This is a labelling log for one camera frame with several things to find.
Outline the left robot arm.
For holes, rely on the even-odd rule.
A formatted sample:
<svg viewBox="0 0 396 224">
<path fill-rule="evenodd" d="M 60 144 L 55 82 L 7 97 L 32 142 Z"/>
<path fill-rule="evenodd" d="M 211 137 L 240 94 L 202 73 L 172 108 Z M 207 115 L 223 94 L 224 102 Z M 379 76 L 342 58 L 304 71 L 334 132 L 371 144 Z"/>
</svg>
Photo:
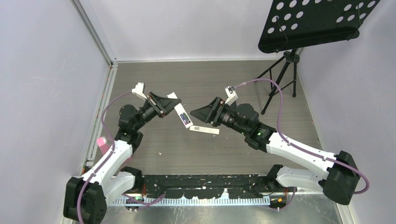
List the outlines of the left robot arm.
<svg viewBox="0 0 396 224">
<path fill-rule="evenodd" d="M 154 117 L 164 118 L 182 102 L 179 98 L 161 97 L 150 92 L 144 104 L 135 108 L 127 104 L 119 110 L 118 131 L 110 133 L 111 146 L 85 174 L 71 177 L 66 183 L 63 216 L 81 224 L 100 224 L 107 208 L 127 191 L 142 190 L 141 171 L 121 167 L 140 146 L 140 129 Z"/>
</svg>

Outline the white remote battery cover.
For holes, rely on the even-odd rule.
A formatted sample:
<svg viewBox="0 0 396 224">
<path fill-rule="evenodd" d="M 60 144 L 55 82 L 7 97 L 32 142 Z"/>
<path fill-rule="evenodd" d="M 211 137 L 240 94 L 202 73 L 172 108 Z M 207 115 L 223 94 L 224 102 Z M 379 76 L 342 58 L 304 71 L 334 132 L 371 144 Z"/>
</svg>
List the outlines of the white remote battery cover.
<svg viewBox="0 0 396 224">
<path fill-rule="evenodd" d="M 218 135 L 219 134 L 219 129 L 203 127 L 203 126 L 192 125 L 192 126 L 189 127 L 189 130 L 190 131 L 195 131 L 195 132 L 200 132 L 200 133 L 209 133 L 209 134 L 213 134 L 213 135 Z"/>
</svg>

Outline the white silver prism bar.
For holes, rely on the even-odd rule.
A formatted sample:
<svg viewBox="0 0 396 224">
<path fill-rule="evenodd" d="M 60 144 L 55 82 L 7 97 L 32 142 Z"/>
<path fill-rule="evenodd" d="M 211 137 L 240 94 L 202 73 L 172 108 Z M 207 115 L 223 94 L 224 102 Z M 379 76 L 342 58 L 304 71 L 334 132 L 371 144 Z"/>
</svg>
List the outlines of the white silver prism bar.
<svg viewBox="0 0 396 224">
<path fill-rule="evenodd" d="M 175 108 L 174 108 L 174 110 L 176 111 L 176 113 L 177 113 L 177 115 L 178 115 L 178 117 L 181 119 L 181 117 L 180 117 L 180 114 L 182 114 L 182 113 L 186 113 L 187 114 L 187 112 L 186 112 L 186 110 L 184 109 L 184 107 L 183 107 L 183 105 L 180 103 L 180 104 L 178 104 Z M 183 123 L 183 121 L 182 121 L 182 123 L 183 123 L 183 125 L 185 126 L 185 128 L 186 129 L 188 129 L 190 126 L 192 126 L 193 125 L 193 122 L 192 122 L 192 120 L 190 119 L 190 123 L 188 124 L 188 125 L 185 125 L 184 123 Z"/>
</svg>

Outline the blue purple battery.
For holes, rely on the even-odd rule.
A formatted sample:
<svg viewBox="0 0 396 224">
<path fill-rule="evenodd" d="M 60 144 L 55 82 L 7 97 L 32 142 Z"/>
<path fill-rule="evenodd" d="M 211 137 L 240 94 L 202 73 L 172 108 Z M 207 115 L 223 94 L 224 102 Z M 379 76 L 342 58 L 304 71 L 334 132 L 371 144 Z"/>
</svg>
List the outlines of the blue purple battery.
<svg viewBox="0 0 396 224">
<path fill-rule="evenodd" d="M 185 125 L 188 125 L 190 123 L 190 120 L 185 113 L 180 114 L 180 117 Z"/>
</svg>

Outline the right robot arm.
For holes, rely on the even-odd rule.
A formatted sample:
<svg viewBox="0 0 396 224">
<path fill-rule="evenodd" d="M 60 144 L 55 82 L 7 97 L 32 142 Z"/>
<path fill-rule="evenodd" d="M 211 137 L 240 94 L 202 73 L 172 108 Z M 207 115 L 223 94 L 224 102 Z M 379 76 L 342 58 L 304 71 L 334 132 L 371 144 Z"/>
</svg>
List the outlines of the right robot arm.
<svg viewBox="0 0 396 224">
<path fill-rule="evenodd" d="M 322 191 L 330 200 L 349 205 L 361 178 L 351 154 L 322 151 L 295 141 L 259 121 L 250 104 L 227 105 L 216 97 L 208 105 L 192 110 L 191 116 L 213 127 L 224 125 L 242 134 L 253 149 L 284 157 L 304 167 L 291 169 L 273 165 L 267 174 L 267 187 L 279 191 L 297 187 Z"/>
</svg>

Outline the dark green battery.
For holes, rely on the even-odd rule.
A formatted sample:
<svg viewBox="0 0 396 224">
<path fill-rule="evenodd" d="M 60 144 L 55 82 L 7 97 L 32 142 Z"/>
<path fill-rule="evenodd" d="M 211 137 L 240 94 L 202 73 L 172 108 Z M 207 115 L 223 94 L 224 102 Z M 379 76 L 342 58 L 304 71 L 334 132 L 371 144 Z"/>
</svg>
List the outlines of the dark green battery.
<svg viewBox="0 0 396 224">
<path fill-rule="evenodd" d="M 186 113 L 181 114 L 181 117 L 183 117 L 185 124 L 189 124 L 191 122 Z"/>
</svg>

